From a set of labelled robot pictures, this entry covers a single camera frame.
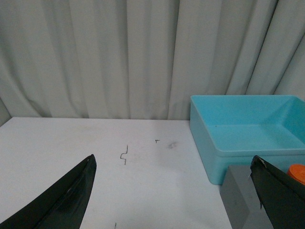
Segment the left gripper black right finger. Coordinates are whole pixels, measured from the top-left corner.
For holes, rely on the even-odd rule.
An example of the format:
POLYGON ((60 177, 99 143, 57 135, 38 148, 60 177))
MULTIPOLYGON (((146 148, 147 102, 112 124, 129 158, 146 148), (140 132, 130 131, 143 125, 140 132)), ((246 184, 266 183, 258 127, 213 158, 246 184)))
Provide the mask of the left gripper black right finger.
POLYGON ((258 155, 252 159, 251 179, 261 207, 274 229, 305 227, 305 186, 258 155))

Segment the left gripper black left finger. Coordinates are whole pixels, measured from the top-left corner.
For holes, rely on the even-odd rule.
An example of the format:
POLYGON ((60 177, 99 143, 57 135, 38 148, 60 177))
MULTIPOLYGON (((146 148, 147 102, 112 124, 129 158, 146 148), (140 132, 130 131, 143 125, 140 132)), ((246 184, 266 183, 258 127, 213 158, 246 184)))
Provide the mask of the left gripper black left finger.
POLYGON ((90 155, 0 224, 2 229, 79 229, 94 184, 97 163, 90 155))

